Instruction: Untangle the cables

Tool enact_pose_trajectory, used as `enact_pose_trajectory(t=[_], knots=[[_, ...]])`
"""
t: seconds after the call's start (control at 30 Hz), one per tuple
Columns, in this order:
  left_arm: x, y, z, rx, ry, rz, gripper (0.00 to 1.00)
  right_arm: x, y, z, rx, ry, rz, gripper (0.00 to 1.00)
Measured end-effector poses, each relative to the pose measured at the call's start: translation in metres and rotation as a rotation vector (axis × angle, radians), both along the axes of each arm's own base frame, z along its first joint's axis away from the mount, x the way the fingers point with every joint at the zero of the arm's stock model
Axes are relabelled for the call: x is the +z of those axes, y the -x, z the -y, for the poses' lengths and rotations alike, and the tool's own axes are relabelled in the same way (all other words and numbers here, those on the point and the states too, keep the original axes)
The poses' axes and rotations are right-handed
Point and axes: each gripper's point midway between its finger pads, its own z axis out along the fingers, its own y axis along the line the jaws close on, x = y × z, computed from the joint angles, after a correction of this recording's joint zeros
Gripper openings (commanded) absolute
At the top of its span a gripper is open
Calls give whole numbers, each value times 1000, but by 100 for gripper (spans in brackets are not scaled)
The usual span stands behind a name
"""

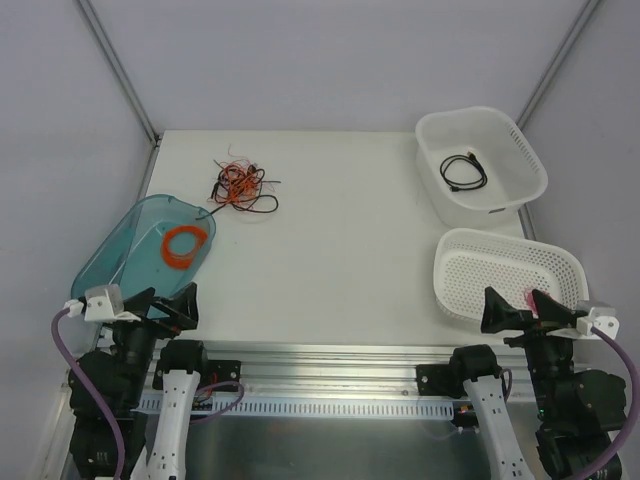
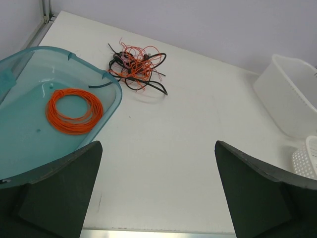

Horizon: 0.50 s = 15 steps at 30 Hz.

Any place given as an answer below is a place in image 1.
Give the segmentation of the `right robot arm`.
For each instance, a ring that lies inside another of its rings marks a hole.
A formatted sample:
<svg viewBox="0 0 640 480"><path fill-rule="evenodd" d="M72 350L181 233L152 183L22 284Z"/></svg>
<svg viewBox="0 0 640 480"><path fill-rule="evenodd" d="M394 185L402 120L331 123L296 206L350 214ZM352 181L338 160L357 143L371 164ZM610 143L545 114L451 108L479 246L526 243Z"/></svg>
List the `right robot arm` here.
<svg viewBox="0 0 640 480"><path fill-rule="evenodd" d="M639 379L629 355L616 342L619 321L613 307L581 301L569 309L540 290L534 310L511 306L494 288L485 290L481 330L516 330L505 339L524 350L541 421L537 452L552 479L619 479L618 452L639 414ZM602 340L619 355L630 378L574 367L577 340ZM466 395L476 414L494 479L531 479L507 412L509 385L487 345L460 347L449 361L450 386Z"/></svg>

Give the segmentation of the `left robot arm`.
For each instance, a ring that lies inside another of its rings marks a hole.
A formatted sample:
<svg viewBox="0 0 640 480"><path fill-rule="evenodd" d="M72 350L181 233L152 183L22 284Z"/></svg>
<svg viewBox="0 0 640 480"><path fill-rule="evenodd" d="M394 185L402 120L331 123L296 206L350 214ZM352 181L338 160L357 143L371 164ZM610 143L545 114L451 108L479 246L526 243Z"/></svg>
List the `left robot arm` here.
<svg viewBox="0 0 640 480"><path fill-rule="evenodd" d="M70 454L81 478L184 478L193 400L210 377L203 343L178 337L198 325L196 283L170 297L149 287L129 298L102 285L70 310L113 337L110 350L71 361Z"/></svg>

